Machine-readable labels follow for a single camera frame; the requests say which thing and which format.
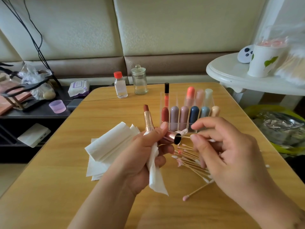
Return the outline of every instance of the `left hand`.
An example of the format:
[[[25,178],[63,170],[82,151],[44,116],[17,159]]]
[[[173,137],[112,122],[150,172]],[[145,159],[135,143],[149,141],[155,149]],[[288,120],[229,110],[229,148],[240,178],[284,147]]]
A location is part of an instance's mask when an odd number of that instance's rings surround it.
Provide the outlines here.
[[[159,155],[155,159],[155,165],[162,167],[166,163],[163,156],[167,153],[174,153],[174,147],[162,138],[168,131],[168,123],[163,122],[159,128],[151,133],[143,135],[144,132],[136,135],[132,143],[116,158],[109,167],[107,173],[119,172],[124,176],[128,188],[134,195],[137,195],[149,184],[149,171],[146,162],[150,157],[151,147],[154,143],[159,146]]]

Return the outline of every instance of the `black cap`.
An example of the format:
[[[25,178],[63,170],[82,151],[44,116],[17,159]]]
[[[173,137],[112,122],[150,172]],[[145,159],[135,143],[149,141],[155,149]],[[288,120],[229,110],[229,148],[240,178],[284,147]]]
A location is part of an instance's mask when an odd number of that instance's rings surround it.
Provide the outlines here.
[[[165,93],[169,93],[170,92],[170,84],[169,83],[165,83]]]

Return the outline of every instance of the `purple silicone cup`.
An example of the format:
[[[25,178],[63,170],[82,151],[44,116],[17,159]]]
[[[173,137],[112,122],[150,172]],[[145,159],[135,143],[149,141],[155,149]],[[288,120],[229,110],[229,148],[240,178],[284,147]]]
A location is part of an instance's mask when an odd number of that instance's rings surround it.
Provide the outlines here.
[[[66,110],[66,106],[62,100],[54,100],[49,103],[49,106],[54,111],[54,113],[62,113]]]

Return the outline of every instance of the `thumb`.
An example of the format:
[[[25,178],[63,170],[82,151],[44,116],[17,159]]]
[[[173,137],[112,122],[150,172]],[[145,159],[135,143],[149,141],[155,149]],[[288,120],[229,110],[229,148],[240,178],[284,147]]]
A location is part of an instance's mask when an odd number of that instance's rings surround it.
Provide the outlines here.
[[[149,134],[143,136],[144,146],[152,146],[154,143],[161,140],[168,131],[168,123],[163,122],[160,127],[155,128]]]
[[[199,134],[192,134],[191,140],[193,142],[194,148],[198,150],[210,172],[222,168],[224,164],[223,161],[203,136]]]

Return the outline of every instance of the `white side table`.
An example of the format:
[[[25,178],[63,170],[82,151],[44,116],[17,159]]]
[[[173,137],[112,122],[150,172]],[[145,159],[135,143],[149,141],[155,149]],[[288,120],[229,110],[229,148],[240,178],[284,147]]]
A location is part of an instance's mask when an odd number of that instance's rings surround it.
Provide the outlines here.
[[[294,109],[302,96],[305,96],[305,89],[294,86],[284,79],[275,76],[255,78],[247,75],[248,69],[249,64],[240,63],[237,60],[237,53],[233,53],[210,62],[207,73],[225,88],[232,88],[235,91],[233,98],[242,107],[258,104],[264,92],[287,95],[281,105],[289,109]]]

